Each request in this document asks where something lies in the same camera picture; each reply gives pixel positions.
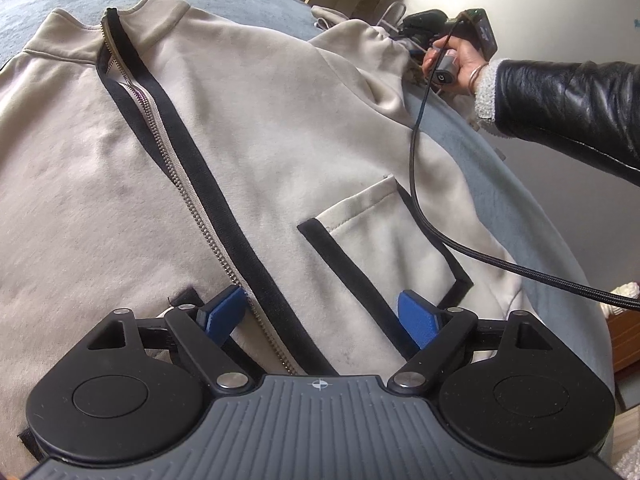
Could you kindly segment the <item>black leather sleeve forearm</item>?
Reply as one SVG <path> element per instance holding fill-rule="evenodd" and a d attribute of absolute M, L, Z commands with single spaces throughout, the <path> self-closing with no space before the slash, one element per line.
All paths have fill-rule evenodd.
<path fill-rule="evenodd" d="M 498 60 L 474 80 L 475 113 L 502 136 L 639 183 L 639 67 Z"/>

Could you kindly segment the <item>person right hand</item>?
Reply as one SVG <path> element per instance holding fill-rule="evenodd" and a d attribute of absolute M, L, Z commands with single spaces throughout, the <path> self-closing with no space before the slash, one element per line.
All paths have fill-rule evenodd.
<path fill-rule="evenodd" d="M 469 41 L 451 36 L 450 38 L 442 37 L 437 39 L 434 44 L 426 51 L 423 62 L 422 72 L 428 78 L 431 72 L 438 64 L 438 57 L 441 53 L 454 51 L 454 57 L 457 60 L 458 72 L 457 80 L 444 84 L 443 87 L 452 93 L 468 94 L 475 96 L 480 78 L 487 68 L 487 62 L 483 55 L 478 52 Z"/>

